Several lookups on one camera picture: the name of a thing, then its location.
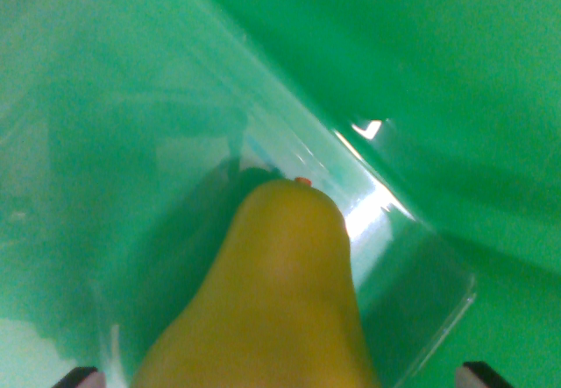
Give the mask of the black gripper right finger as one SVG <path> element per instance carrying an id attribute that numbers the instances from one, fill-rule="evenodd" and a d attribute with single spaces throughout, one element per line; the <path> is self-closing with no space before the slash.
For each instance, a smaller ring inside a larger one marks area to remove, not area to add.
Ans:
<path id="1" fill-rule="evenodd" d="M 512 388 L 512 385 L 486 362 L 464 362 L 455 371 L 455 388 Z"/>

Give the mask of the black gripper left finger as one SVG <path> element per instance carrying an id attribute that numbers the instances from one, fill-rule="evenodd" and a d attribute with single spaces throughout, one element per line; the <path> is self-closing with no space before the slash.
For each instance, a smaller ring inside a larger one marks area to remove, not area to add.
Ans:
<path id="1" fill-rule="evenodd" d="M 53 388 L 106 388 L 106 376 L 96 367 L 76 367 L 60 379 Z"/>

